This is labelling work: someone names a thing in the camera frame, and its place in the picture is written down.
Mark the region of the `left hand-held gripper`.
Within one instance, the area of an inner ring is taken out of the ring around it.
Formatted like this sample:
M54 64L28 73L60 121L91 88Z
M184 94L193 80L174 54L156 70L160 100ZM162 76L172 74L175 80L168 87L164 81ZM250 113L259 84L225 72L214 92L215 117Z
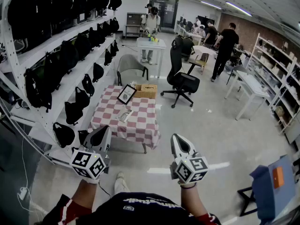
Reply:
M107 151L111 144L112 131L109 125L89 133L83 146L88 150L72 148L69 165L81 177L96 180L103 173L108 174L111 160Z

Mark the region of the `black picture frame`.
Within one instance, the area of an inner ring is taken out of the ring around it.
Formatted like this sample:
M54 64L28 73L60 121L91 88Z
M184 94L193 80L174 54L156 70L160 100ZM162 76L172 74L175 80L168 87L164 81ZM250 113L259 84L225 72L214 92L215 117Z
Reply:
M124 87L124 89L120 92L120 94L118 95L117 99L124 105L127 105L129 103L129 101L131 100L131 98L134 96L134 94L136 93L136 89L133 88L130 85L126 85Z

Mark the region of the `row of grey storage boxes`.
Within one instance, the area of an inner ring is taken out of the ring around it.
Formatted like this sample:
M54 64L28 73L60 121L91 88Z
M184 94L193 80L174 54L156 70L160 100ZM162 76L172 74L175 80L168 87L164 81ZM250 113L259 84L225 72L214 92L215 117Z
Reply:
M87 13L82 13L79 14L75 19L74 19L74 26L77 26L79 24L85 23L85 22L89 22L89 21L93 21L96 20L100 17L106 16L106 12L107 9L100 9L99 11L96 10L95 8L90 10Z

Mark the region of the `person's right forearm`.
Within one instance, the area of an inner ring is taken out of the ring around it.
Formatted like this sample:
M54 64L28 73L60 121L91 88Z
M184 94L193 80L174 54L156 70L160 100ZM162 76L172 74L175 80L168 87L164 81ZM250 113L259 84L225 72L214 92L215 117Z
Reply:
M197 190L197 183L181 185L181 206L194 217L207 214Z

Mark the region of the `grey side chair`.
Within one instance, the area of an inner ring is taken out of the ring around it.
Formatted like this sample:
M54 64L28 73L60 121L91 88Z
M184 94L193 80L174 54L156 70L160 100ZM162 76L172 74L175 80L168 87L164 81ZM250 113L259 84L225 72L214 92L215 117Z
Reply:
M238 71L243 72L243 73L246 73L246 74L248 73L248 71L247 71L243 66L241 66L241 65L235 66L235 67L232 69L232 71L229 73L229 78L228 78L226 84L229 83L229 80L230 80L230 78L231 78L232 76L237 75L237 72L238 72Z

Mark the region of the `white square table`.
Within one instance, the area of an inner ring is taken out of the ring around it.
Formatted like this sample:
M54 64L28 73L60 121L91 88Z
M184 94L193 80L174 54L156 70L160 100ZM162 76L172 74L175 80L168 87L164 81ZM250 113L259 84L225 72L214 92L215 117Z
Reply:
M139 37L136 40L136 46L138 49L138 61L142 61L142 50L152 50L157 52L157 62L156 64L158 65L157 68L157 78L160 77L161 74L161 67L162 67L162 62L163 62L163 56L164 56L164 51L166 49L166 44L164 40L159 39L158 42L155 41L149 41L149 38L145 37Z

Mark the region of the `pink checkered tablecloth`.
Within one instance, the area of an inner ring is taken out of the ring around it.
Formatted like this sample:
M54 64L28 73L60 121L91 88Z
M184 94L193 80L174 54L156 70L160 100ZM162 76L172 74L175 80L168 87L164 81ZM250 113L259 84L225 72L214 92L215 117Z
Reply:
M92 115L88 132L109 125L112 137L155 149L161 137L156 119L155 99L133 97L125 105L117 99L122 90L123 87L116 85L109 85L104 89ZM132 111L126 122L117 119L123 108Z

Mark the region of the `person's left forearm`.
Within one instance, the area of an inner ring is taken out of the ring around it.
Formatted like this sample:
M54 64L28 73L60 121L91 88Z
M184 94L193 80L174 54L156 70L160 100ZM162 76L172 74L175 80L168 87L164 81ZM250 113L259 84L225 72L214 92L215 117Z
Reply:
M97 187L97 183L88 183L85 180L81 180L76 192L72 196L72 200L78 205L91 210L93 208Z

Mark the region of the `black wall monitor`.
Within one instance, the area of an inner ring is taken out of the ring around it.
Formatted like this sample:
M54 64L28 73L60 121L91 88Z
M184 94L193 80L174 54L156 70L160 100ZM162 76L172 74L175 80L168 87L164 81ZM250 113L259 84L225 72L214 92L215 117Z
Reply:
M212 20L212 19L209 19L209 18L207 18L207 17L203 17L203 16L197 16L197 18L199 19L199 21L201 22L201 25L203 25L204 27L206 27L207 26L207 23L209 22L209 21L211 21L211 23L214 25L214 23L215 23L215 21L214 20Z

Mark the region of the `person's black red jersey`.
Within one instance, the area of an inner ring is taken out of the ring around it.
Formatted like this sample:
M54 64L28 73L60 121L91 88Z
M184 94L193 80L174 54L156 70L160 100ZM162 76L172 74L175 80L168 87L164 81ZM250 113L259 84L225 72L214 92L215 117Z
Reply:
M122 192L95 211L62 195L41 225L221 225L213 214L195 217L170 199L151 193Z

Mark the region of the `round table with white cloth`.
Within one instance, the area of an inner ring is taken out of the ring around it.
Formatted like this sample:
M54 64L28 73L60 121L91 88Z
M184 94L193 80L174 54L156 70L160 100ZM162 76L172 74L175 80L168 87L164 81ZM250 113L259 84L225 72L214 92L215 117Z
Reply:
M205 54L205 61L207 61L210 56L216 57L217 55L214 50L202 45L194 45L193 50L195 52L195 60L200 60L203 54Z

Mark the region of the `white metal shelf rack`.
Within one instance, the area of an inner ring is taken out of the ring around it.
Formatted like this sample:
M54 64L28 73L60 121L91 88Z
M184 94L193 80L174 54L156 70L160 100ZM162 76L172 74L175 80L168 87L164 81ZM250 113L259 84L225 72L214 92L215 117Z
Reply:
M39 45L33 51L27 52L25 55L18 56L13 44L13 35L11 26L8 24L8 5L11 0L1 0L2 3L2 25L1 35L6 47L8 66L12 69L14 81L10 81L0 70L0 80L3 81L14 93L25 99L25 79L23 74L29 65L34 65L38 59L46 52L53 51L58 48L63 40L74 38L78 33L89 28L96 28L96 24L106 21L115 15L110 12L108 16L103 16L94 21L85 22L64 31L58 35L54 35L49 41ZM0 109L4 115L12 123L13 127L22 135L22 137L43 157L53 164L69 166L71 159L71 147L61 148L55 138L53 131L53 123L63 122L62 113L64 112L64 103L75 96L75 87L81 84L85 74L91 71L94 62L101 61L100 56L108 48L109 43L113 41L115 35L110 36L100 48L91 52L84 61L79 63L78 67L62 78L62 88L54 92L52 96L52 108L49 112L44 108L30 107L29 110L24 108L9 109L5 101L0 98Z

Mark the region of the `black office chair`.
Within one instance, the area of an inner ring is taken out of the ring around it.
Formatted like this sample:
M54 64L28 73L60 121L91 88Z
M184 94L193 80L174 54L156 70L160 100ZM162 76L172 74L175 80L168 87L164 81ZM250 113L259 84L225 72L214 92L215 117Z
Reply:
M193 107L194 102L186 95L186 93L189 95L196 93L200 84L199 78L180 71L182 69L182 48L183 38L181 36L177 36L172 41L170 49L172 68L167 76L167 82L172 86L172 90L164 90L160 93L161 96L165 93L177 94L176 100L174 104L171 105L171 108L175 108L180 96L189 101L190 107Z

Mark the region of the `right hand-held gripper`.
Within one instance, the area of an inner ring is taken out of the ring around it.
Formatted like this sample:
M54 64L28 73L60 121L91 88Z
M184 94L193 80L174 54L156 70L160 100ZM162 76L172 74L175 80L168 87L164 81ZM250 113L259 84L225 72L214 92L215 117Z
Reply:
M172 180L190 184L201 181L209 171L206 158L196 152L195 146L187 138L173 134L171 150L174 157L174 161L170 165Z

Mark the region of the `person's white shoe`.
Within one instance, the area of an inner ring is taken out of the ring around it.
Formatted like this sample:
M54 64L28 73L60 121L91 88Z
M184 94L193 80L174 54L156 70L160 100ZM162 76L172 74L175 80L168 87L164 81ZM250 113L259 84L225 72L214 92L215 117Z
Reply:
M130 192L130 190L126 184L125 174L123 172L119 172L114 183L114 195L124 192L127 193Z

